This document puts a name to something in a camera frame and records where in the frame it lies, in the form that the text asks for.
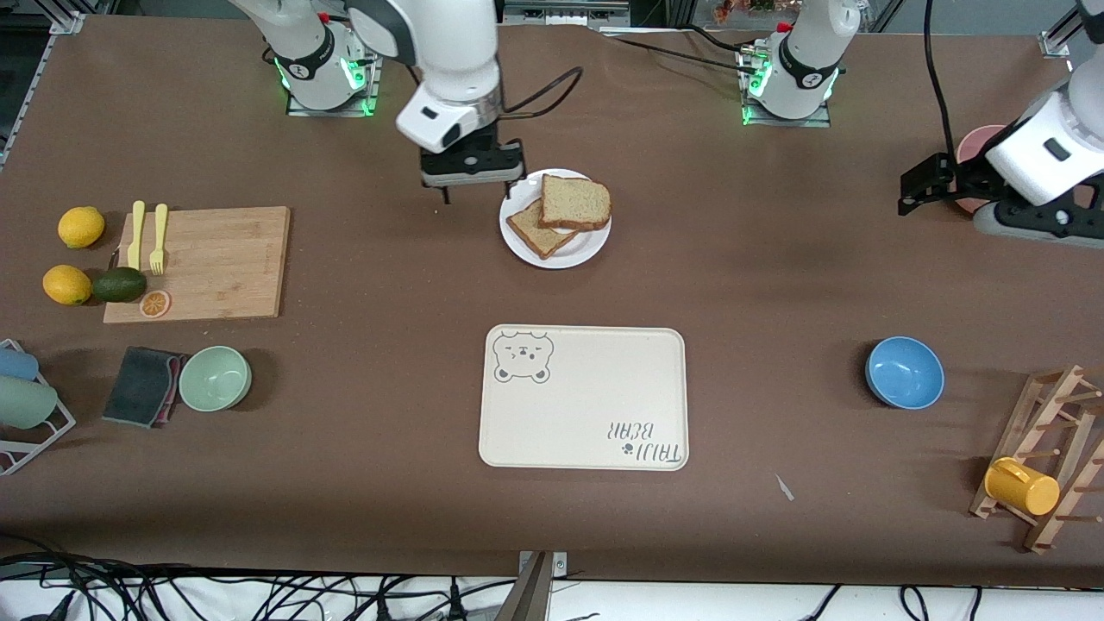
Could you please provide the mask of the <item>wooden cup rack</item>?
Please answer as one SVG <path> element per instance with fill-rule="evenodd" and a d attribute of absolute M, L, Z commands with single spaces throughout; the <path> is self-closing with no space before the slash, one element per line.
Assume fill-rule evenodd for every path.
<path fill-rule="evenodd" d="M 1030 373 L 983 476 L 1001 457 L 1057 478 L 1062 488 L 1053 511 L 1032 516 L 991 499 L 979 484 L 970 514 L 1008 512 L 1025 522 L 1025 550 L 1052 550 L 1068 525 L 1104 524 L 1104 368 L 1068 365 Z"/>

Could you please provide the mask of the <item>pale green cup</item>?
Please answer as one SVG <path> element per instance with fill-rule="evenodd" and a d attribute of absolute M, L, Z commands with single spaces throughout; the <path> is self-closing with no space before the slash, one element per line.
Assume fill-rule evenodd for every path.
<path fill-rule="evenodd" d="M 47 385 L 0 376 L 0 425 L 30 430 L 43 422 L 59 406 L 59 392 Z"/>

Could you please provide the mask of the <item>dark green avocado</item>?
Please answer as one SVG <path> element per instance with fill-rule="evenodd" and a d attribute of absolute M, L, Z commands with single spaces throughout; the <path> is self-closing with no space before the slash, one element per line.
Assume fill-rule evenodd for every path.
<path fill-rule="evenodd" d="M 93 295 L 104 303 L 125 304 L 142 298 L 148 278 L 131 267 L 113 267 L 94 278 Z"/>

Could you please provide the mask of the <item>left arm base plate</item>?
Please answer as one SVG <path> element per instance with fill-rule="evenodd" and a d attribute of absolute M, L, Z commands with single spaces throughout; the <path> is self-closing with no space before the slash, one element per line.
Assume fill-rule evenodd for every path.
<path fill-rule="evenodd" d="M 828 98 L 839 78 L 839 65 L 813 70 L 788 64 L 784 48 L 768 38 L 753 40 L 735 52 L 740 78 L 742 118 L 745 125 L 827 129 L 831 126 Z"/>

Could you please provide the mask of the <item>yellow mug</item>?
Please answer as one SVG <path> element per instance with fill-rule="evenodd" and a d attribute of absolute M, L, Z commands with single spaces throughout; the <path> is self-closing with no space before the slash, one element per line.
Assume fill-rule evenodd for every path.
<path fill-rule="evenodd" d="M 989 465 L 981 487 L 991 499 L 1032 516 L 1053 511 L 1062 490 L 1057 478 L 1027 467 L 1013 457 L 1001 457 Z"/>

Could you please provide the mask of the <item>thick brown bread slice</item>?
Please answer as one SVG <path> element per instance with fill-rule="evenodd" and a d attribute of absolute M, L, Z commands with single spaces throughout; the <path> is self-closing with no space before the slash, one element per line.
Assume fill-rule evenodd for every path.
<path fill-rule="evenodd" d="M 611 224 L 612 197 L 606 185 L 544 173 L 541 200 L 541 227 L 596 231 Z"/>

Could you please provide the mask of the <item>white round plate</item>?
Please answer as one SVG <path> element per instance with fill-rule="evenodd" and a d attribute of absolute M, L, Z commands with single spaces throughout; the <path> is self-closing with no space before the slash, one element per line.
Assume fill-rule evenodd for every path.
<path fill-rule="evenodd" d="M 558 251 L 555 255 L 552 255 L 546 260 L 540 260 L 535 252 L 526 248 L 519 236 L 514 235 L 507 223 L 505 223 L 505 219 L 507 219 L 507 217 L 514 215 L 514 213 L 529 207 L 533 201 L 537 201 L 537 199 L 540 198 L 542 177 L 544 173 L 555 173 L 555 176 L 563 178 L 590 179 L 586 173 L 573 172 L 573 170 L 565 168 L 546 168 L 539 170 L 539 172 L 528 173 L 524 192 L 514 194 L 513 185 L 509 194 L 500 202 L 498 213 L 500 234 L 502 240 L 505 240 L 505 244 L 507 244 L 507 248 L 513 252 L 514 256 L 523 260 L 526 263 L 533 265 L 534 267 L 543 270 L 567 270 L 578 267 L 578 265 L 582 265 L 590 259 L 599 254 L 599 250 L 602 250 L 608 236 L 611 236 L 612 223 L 606 228 L 597 229 L 597 231 L 580 232 L 574 240 L 569 242 L 567 245 L 564 245 L 564 248 L 560 248 L 560 251 Z"/>

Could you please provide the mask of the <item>cream bear print tray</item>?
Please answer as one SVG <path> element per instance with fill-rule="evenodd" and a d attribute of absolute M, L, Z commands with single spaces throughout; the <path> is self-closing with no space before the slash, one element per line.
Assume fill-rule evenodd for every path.
<path fill-rule="evenodd" d="M 677 330 L 502 323 L 486 334 L 489 467 L 675 472 L 689 455 Z"/>

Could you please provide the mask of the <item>aluminium frame profile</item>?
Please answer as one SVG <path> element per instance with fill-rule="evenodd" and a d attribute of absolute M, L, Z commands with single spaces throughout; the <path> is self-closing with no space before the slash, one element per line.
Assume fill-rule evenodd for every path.
<path fill-rule="evenodd" d="M 1071 44 L 1078 50 L 1092 46 L 1085 21 L 1087 9 L 1085 0 L 1073 0 L 1073 8 L 1061 15 L 1057 23 L 1038 33 L 1038 48 L 1048 60 L 1064 59 L 1071 55 Z"/>

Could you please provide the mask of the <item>pink cloth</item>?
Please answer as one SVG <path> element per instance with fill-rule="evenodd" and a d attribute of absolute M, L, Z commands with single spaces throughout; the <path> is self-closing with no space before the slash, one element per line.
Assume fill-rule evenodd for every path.
<path fill-rule="evenodd" d="M 157 424 L 158 427 L 163 427 L 171 419 L 171 412 L 173 412 L 173 407 L 177 404 L 178 400 L 180 376 L 182 373 L 183 367 L 185 366 L 185 362 L 188 362 L 188 359 L 189 359 L 188 354 L 178 354 L 178 356 L 173 356 L 173 358 L 170 358 L 170 361 L 168 362 L 168 370 L 170 373 L 170 385 L 168 392 L 166 392 L 166 396 L 163 398 L 157 419 L 155 419 L 155 424 Z"/>

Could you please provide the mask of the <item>dark grey sponge cloth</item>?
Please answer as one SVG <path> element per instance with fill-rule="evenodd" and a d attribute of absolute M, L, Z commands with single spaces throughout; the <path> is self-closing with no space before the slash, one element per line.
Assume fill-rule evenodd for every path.
<path fill-rule="evenodd" d="M 170 385 L 168 362 L 178 352 L 131 346 L 123 355 L 121 368 L 103 420 L 151 429 Z"/>

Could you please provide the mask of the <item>thin brown bread slice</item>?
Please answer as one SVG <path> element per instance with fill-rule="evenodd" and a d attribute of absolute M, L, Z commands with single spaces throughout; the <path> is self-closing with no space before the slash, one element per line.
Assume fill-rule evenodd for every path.
<path fill-rule="evenodd" d="M 519 236 L 526 248 L 535 252 L 540 260 L 546 260 L 574 240 L 578 232 L 576 229 L 560 232 L 559 229 L 541 225 L 542 209 L 543 200 L 537 199 L 514 215 L 507 217 L 505 223 L 514 235 Z"/>

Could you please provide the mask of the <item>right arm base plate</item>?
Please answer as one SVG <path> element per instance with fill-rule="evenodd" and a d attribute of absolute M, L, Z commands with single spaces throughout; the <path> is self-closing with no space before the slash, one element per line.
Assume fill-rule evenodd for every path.
<path fill-rule="evenodd" d="M 276 56 L 291 116 L 362 118 L 374 115 L 381 57 L 348 28 L 331 27 L 329 53 L 289 60 Z"/>

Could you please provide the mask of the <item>blue bowl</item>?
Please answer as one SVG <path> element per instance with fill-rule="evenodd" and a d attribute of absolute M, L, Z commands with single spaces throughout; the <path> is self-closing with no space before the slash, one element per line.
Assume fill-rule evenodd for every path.
<path fill-rule="evenodd" d="M 926 343 L 912 337 L 892 336 L 875 343 L 863 369 L 868 389 L 892 408 L 923 410 L 944 392 L 940 358 Z"/>

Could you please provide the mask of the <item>yellow lemon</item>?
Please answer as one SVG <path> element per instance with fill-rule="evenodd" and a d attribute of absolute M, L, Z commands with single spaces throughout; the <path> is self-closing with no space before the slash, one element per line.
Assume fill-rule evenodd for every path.
<path fill-rule="evenodd" d="M 95 207 L 74 207 L 59 219 L 59 238 L 67 248 L 91 248 L 105 232 L 105 217 Z"/>
<path fill-rule="evenodd" d="M 86 272 L 72 265 L 55 265 L 41 278 L 47 297 L 60 305 L 79 306 L 93 296 L 93 282 Z"/>

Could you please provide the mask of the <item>metal bracket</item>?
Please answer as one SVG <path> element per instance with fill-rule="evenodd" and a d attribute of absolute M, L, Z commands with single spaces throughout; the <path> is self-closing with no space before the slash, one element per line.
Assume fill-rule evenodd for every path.
<path fill-rule="evenodd" d="M 567 552 L 522 551 L 519 557 L 519 577 L 493 621 L 548 621 L 552 583 L 567 575 Z"/>

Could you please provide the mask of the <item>pale green bowl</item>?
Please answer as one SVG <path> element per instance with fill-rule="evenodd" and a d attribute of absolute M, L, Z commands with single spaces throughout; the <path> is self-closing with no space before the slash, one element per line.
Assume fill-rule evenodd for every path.
<path fill-rule="evenodd" d="M 185 362 L 179 377 L 179 396 L 194 411 L 223 411 L 240 404 L 252 380 L 252 368 L 243 354 L 212 346 Z"/>

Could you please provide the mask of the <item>pink bowl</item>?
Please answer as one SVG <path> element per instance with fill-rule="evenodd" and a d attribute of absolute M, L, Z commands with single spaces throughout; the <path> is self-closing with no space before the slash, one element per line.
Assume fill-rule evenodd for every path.
<path fill-rule="evenodd" d="M 962 138 L 960 143 L 958 143 L 956 148 L 956 159 L 962 164 L 974 158 L 981 152 L 983 145 L 989 141 L 992 137 L 997 136 L 1004 129 L 1005 125 L 1001 125 L 1001 123 L 990 123 L 989 125 L 983 125 L 977 127 L 977 129 L 970 130 L 965 137 Z M 969 213 L 969 215 L 974 215 L 974 213 L 977 212 L 978 209 L 980 209 L 985 203 L 986 202 L 981 199 L 958 199 L 956 201 L 956 204 L 958 204 L 963 211 Z"/>

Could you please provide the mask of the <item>wooden cutting board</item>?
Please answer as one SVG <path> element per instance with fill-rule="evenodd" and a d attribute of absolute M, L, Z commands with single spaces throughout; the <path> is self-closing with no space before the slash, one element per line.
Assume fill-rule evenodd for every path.
<path fill-rule="evenodd" d="M 222 322 L 279 315 L 291 209 L 170 210 L 162 274 L 153 274 L 149 265 L 158 221 L 153 210 L 144 215 L 141 270 L 149 290 L 169 295 L 168 310 L 145 316 L 137 302 L 107 303 L 104 323 Z"/>

